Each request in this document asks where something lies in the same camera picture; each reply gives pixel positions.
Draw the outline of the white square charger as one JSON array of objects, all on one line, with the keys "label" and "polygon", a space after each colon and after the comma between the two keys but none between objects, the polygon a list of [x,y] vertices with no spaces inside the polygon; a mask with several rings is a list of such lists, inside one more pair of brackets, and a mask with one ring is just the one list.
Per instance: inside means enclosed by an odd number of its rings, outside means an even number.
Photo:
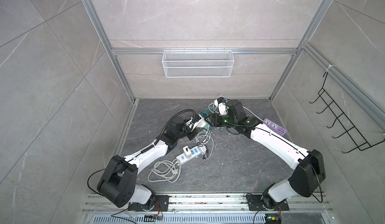
[{"label": "white square charger", "polygon": [[188,146],[185,146],[183,148],[183,153],[184,153],[186,159],[190,159],[192,157],[192,155],[194,154],[194,151],[191,151]]}]

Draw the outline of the white blue power strip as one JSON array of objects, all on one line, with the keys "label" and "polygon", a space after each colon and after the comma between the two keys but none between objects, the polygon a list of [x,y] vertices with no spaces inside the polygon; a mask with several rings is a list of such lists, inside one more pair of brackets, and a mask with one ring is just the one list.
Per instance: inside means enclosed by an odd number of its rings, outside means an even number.
[{"label": "white blue power strip", "polygon": [[205,155],[207,151],[206,146],[194,146],[194,147],[188,147],[185,146],[183,148],[183,153],[178,155],[176,159],[178,160],[180,165],[183,165],[190,160],[198,157],[199,155]]}]

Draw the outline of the white charger adapter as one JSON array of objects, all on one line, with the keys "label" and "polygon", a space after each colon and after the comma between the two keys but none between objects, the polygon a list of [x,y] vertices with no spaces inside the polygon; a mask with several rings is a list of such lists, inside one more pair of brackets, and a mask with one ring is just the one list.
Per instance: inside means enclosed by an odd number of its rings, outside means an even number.
[{"label": "white charger adapter", "polygon": [[202,153],[202,154],[206,154],[206,152],[207,152],[207,147],[206,147],[206,146],[202,146],[202,147],[200,147],[200,150],[201,150],[201,153]]}]

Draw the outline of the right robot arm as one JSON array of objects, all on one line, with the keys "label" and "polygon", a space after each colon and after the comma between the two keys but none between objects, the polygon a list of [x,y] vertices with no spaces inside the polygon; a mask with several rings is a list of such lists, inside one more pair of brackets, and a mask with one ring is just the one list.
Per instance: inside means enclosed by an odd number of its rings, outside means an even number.
[{"label": "right robot arm", "polygon": [[323,155],[309,151],[286,140],[256,115],[247,116],[239,100],[220,97],[214,100],[215,113],[205,121],[212,127],[233,128],[238,134],[262,144],[280,157],[292,170],[290,177],[270,185],[264,190],[261,201],[267,209],[273,209],[288,198],[300,195],[309,198],[316,190],[322,190],[325,180]]}]

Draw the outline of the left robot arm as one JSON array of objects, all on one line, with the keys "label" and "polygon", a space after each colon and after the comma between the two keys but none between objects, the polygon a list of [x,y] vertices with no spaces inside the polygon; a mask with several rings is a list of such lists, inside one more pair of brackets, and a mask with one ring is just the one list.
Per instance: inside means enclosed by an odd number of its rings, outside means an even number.
[{"label": "left robot arm", "polygon": [[125,157],[113,156],[106,168],[96,172],[103,172],[96,189],[91,188],[89,183],[88,188],[107,198],[118,208],[132,203],[151,210],[155,205],[156,192],[145,185],[136,184],[137,175],[151,163],[170,153],[180,139],[193,139],[201,123],[205,124],[204,117],[192,109],[176,113],[149,145]]}]

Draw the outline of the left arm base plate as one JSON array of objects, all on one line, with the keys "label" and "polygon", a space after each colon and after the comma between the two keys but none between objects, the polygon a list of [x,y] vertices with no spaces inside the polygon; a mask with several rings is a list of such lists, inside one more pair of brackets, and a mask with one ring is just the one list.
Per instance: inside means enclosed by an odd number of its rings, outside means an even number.
[{"label": "left arm base plate", "polygon": [[168,211],[169,199],[169,195],[156,195],[151,207],[135,203],[129,204],[128,210],[137,212],[158,212],[158,208],[160,208],[160,211],[166,212]]}]

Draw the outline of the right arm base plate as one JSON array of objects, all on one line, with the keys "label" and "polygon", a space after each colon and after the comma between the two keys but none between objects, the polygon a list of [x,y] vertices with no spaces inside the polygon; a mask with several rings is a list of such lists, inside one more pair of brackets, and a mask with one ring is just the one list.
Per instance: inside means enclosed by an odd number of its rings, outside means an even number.
[{"label": "right arm base plate", "polygon": [[245,195],[250,211],[289,211],[286,200],[276,202],[267,195],[251,194]]}]

